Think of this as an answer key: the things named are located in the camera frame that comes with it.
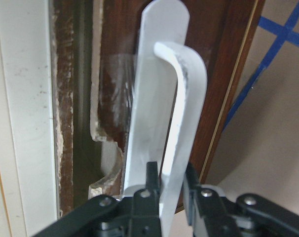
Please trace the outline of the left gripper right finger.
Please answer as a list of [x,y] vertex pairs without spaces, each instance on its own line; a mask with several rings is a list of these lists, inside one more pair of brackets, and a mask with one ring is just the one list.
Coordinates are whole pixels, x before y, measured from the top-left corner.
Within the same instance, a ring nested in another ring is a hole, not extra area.
[[196,170],[188,163],[183,181],[183,203],[187,223],[192,227],[204,225],[206,197],[202,194],[202,187],[198,181]]

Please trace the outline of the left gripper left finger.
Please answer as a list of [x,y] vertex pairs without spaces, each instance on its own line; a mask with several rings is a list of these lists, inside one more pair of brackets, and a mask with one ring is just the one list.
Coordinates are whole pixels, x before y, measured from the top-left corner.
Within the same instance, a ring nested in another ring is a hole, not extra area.
[[157,162],[147,162],[146,168],[146,188],[160,195],[160,179],[157,169]]

